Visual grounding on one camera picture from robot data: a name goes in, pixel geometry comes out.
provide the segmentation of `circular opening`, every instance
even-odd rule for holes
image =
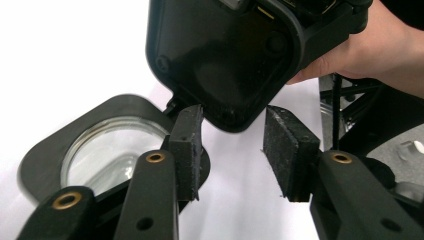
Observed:
[[[68,209],[75,206],[81,200],[81,194],[78,192],[65,193],[53,202],[53,208],[57,210]]]
[[[160,149],[167,131],[139,117],[104,120],[87,129],[69,148],[61,185],[87,186],[95,195],[132,177],[138,158]]]
[[[61,205],[67,205],[75,201],[75,196],[67,196],[59,201]]]
[[[342,155],[342,154],[335,154],[333,155],[333,160],[339,163],[351,163],[352,159],[348,156]]]
[[[146,231],[153,226],[153,219],[142,218],[137,222],[137,229],[140,231]]]
[[[152,153],[146,158],[146,160],[151,163],[162,162],[164,159],[165,159],[165,156],[161,153]]]
[[[383,219],[381,219],[381,224],[385,228],[389,229],[390,231],[393,231],[393,232],[401,232],[402,231],[402,227],[399,226],[399,224],[397,224],[396,222],[394,222],[391,219],[383,218]]]
[[[289,48],[287,37],[279,32],[271,32],[265,40],[265,53],[273,58],[282,57]]]
[[[163,63],[163,60],[162,59],[158,59],[157,63],[158,63],[158,67],[161,70],[165,69],[165,66],[164,66],[164,63]]]

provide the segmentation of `finger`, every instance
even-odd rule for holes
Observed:
[[[303,80],[304,79],[303,79],[302,71],[299,71],[294,77],[292,77],[290,80],[286,82],[286,85],[292,85],[298,82],[302,82]]]
[[[301,82],[342,71],[347,65],[347,61],[349,61],[348,44],[346,41],[311,62],[306,68],[300,71],[300,76],[296,74],[297,79],[295,81]]]

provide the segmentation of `white surface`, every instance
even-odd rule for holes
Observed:
[[[0,1],[0,239],[34,209],[19,191],[26,152],[123,93],[164,108],[171,93],[144,54],[148,1]],[[273,104],[321,133],[317,81],[284,87]],[[180,239],[316,239],[309,204],[282,198],[263,153],[264,115],[241,134],[204,123],[212,170],[200,202],[180,215]]]

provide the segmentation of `black plastic case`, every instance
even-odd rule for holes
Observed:
[[[370,5],[334,1],[311,22],[287,1],[152,0],[147,59],[174,104],[200,103],[240,132],[299,70],[363,30]]]

